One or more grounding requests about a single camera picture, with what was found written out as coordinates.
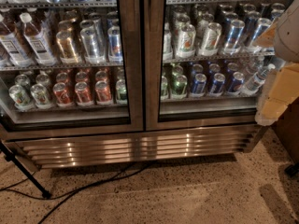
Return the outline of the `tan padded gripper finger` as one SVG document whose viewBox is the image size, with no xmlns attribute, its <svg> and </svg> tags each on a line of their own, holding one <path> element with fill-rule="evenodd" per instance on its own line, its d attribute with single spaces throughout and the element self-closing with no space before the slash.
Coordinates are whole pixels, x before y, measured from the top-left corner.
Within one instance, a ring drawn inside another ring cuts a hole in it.
<svg viewBox="0 0 299 224">
<path fill-rule="evenodd" d="M 299 63 L 271 70 L 258 99 L 255 121 L 262 126 L 272 125 L 298 97 Z"/>
</svg>

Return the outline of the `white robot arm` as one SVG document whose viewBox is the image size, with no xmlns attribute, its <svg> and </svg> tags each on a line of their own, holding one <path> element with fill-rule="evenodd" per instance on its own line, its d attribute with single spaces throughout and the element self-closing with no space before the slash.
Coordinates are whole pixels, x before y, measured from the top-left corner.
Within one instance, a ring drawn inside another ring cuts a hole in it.
<svg viewBox="0 0 299 224">
<path fill-rule="evenodd" d="M 275 55 L 286 62 L 269 73 L 258 99 L 255 121 L 269 126 L 299 97 L 299 0 L 292 2 L 256 44 L 273 47 Z"/>
</svg>

